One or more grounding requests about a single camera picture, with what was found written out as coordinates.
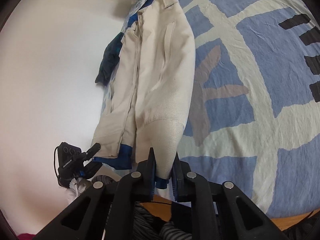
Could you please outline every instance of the jacket pocket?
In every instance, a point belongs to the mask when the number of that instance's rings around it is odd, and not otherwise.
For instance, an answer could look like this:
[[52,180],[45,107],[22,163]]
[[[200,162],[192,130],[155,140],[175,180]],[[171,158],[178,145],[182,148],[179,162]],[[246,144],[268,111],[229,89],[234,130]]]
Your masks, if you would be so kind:
[[167,69],[167,65],[169,63],[170,57],[171,57],[171,39],[172,39],[172,34],[173,34],[173,30],[175,27],[175,22],[171,22],[167,25],[165,33],[164,33],[164,64],[160,70],[160,75],[159,75],[159,80],[158,82],[152,87],[152,89],[149,91],[152,92],[153,90],[157,89],[163,78],[164,78],[164,72]]

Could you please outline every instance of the blue and white bedspread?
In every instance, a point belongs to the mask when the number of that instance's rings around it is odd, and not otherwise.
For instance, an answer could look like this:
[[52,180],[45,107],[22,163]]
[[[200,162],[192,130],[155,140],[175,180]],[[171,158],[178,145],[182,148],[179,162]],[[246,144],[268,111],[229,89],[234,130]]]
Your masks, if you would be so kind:
[[179,2],[196,41],[180,159],[233,181],[270,217],[319,208],[320,32],[309,10],[301,0]]

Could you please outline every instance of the metal screw head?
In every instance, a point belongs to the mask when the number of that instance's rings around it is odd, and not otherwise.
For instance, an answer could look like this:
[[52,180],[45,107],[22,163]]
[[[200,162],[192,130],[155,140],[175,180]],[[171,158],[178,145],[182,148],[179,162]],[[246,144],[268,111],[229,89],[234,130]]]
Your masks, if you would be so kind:
[[93,187],[94,188],[102,188],[103,186],[103,183],[101,181],[96,181],[94,184],[93,184]]
[[141,176],[141,173],[138,171],[131,173],[131,177],[133,177],[133,178],[139,178],[140,176]]
[[234,186],[234,184],[231,182],[231,181],[226,181],[225,183],[224,183],[224,186],[226,187],[226,188],[233,188],[233,186]]
[[196,176],[197,176],[197,174],[194,173],[193,171],[189,171],[187,173],[187,177],[190,178],[190,179],[194,179]]

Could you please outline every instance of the red fabric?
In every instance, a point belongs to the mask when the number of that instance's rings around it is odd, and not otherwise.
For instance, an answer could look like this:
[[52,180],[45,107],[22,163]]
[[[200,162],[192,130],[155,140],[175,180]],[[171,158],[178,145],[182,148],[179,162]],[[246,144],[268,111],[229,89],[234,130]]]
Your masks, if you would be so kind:
[[35,235],[21,234],[18,235],[19,240],[31,240]]

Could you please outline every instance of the white fabric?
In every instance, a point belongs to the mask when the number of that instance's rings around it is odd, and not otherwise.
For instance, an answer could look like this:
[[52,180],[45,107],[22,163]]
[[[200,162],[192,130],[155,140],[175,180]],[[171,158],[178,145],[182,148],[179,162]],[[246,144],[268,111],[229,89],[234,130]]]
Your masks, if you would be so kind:
[[96,156],[116,157],[121,143],[136,139],[136,162],[153,147],[156,175],[167,179],[188,119],[195,41],[178,0],[154,0],[138,19],[124,35],[111,109],[92,143],[101,144]]
[[66,190],[68,205],[70,205],[77,197],[79,197],[92,183],[86,179],[73,178],[70,181],[69,188]]

